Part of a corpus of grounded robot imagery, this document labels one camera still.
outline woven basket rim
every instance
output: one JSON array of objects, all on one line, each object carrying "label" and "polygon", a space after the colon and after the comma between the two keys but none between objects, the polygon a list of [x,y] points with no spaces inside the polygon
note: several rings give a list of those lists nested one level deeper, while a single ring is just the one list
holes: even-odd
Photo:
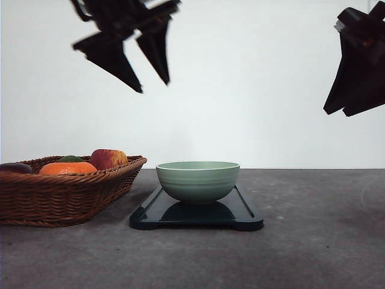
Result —
[{"label": "woven basket rim", "polygon": [[[37,158],[28,161],[18,161],[17,163],[33,163],[39,162],[41,160],[47,159],[56,159],[63,156],[51,156]],[[109,169],[98,170],[93,173],[66,173],[61,175],[48,175],[48,174],[38,174],[38,173],[13,173],[13,172],[2,172],[0,173],[0,181],[5,182],[56,182],[56,181],[66,181],[66,182],[83,182],[83,181],[100,181],[104,179],[114,178],[122,173],[130,172],[131,170],[136,169],[137,167],[142,166],[147,162],[147,158],[144,158],[141,155],[127,156],[128,163],[121,164]]]}]

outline red apple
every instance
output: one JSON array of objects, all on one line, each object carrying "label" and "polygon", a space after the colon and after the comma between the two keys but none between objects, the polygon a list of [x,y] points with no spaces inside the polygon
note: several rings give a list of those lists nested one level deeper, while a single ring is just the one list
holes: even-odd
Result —
[{"label": "red apple", "polygon": [[109,169],[120,164],[127,164],[127,156],[116,149],[97,149],[90,157],[89,162],[98,170]]}]

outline wicker basket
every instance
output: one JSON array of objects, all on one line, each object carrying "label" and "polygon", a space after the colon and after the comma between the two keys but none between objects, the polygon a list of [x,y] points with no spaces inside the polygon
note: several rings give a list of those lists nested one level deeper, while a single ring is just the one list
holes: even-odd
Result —
[{"label": "wicker basket", "polygon": [[[22,161],[37,173],[62,156]],[[64,227],[85,223],[126,194],[147,159],[86,174],[0,173],[0,225]]]}]

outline green fruit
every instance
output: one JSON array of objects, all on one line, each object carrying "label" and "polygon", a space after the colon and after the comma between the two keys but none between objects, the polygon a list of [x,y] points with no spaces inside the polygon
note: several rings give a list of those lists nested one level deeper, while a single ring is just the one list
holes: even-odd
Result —
[{"label": "green fruit", "polygon": [[81,161],[85,161],[82,158],[76,157],[74,155],[66,155],[65,157],[60,158],[58,163],[80,163]]}]

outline bowl rim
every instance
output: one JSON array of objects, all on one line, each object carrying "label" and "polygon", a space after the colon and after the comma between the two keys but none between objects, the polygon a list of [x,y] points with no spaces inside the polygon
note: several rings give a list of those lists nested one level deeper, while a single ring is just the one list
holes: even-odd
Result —
[{"label": "bowl rim", "polygon": [[[165,164],[182,164],[182,163],[223,163],[223,164],[231,164],[231,166],[228,167],[219,167],[219,168],[212,168],[212,169],[173,169],[169,167],[161,167]],[[163,163],[158,164],[156,166],[157,169],[161,170],[178,170],[178,171],[195,171],[195,172],[202,172],[205,170],[228,170],[228,169],[236,169],[237,167],[240,167],[241,165],[238,163],[228,162],[228,161],[173,161],[170,163]]]}]

